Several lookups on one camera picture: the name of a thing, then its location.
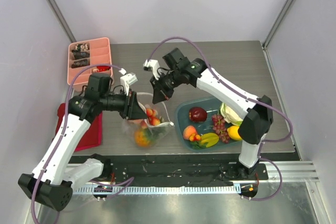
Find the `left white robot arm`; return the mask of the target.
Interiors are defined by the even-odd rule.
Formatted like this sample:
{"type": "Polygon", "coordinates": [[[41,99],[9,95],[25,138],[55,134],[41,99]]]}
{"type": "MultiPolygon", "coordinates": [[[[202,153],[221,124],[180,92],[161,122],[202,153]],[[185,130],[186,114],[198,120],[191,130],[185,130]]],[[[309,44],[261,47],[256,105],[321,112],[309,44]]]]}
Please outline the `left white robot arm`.
{"type": "Polygon", "coordinates": [[[21,174],[18,184],[32,203],[38,202],[57,212],[70,202],[72,193],[92,179],[107,181],[112,174],[109,159],[93,154],[83,164],[66,172],[79,141],[103,111],[116,111],[123,119],[145,119],[137,93],[129,88],[137,81],[134,73],[120,78],[122,90],[110,90],[111,77],[94,73],[81,95],[66,104],[65,115],[48,151],[31,174],[21,174]]]}

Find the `orange toy pineapple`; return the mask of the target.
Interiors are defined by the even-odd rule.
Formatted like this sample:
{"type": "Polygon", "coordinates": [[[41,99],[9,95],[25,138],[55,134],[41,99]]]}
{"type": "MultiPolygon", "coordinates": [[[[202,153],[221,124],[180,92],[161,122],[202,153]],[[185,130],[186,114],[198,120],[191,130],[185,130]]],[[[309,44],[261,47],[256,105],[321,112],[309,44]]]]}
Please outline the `orange toy pineapple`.
{"type": "Polygon", "coordinates": [[[134,142],[138,147],[153,146],[165,133],[161,127],[138,128],[134,133],[134,142]]]}

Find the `red cherry bunch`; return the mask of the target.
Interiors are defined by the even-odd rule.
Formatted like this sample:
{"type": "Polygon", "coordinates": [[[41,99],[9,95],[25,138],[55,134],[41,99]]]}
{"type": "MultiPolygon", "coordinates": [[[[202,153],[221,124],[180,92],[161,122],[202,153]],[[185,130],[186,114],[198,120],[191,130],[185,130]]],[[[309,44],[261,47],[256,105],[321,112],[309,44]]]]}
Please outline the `red cherry bunch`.
{"type": "Polygon", "coordinates": [[[155,109],[146,108],[145,112],[147,118],[145,120],[142,120],[140,123],[140,127],[142,129],[146,129],[149,126],[158,126],[159,124],[161,124],[161,120],[158,117],[158,112],[155,109]]]}

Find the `clear zip top bag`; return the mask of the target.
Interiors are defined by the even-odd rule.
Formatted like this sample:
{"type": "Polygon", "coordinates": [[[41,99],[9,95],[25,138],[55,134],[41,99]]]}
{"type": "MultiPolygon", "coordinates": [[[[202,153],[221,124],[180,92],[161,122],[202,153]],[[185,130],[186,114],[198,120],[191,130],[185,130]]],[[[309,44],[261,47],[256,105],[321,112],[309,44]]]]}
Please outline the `clear zip top bag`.
{"type": "Polygon", "coordinates": [[[146,113],[147,118],[122,121],[122,132],[131,142],[140,148],[152,147],[165,137],[174,126],[165,103],[159,102],[153,104],[152,100],[152,94],[139,92],[138,102],[146,113]]]}

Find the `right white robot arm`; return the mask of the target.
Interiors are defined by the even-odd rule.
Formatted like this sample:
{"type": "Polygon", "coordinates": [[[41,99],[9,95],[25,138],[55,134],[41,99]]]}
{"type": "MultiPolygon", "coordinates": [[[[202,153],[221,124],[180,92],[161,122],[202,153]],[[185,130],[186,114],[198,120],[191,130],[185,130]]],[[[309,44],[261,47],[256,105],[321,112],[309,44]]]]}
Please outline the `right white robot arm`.
{"type": "Polygon", "coordinates": [[[193,61],[175,48],[163,57],[168,71],[159,73],[156,60],[146,60],[143,68],[153,73],[150,83],[153,88],[153,103],[169,100],[174,89],[182,84],[190,84],[227,104],[242,119],[238,134],[242,137],[242,148],[237,164],[229,169],[234,176],[250,179],[256,173],[259,163],[258,152],[262,140],[273,123],[273,113],[269,106],[271,99],[266,95],[259,98],[246,93],[231,82],[223,84],[221,75],[206,65],[200,58],[193,61]]]}

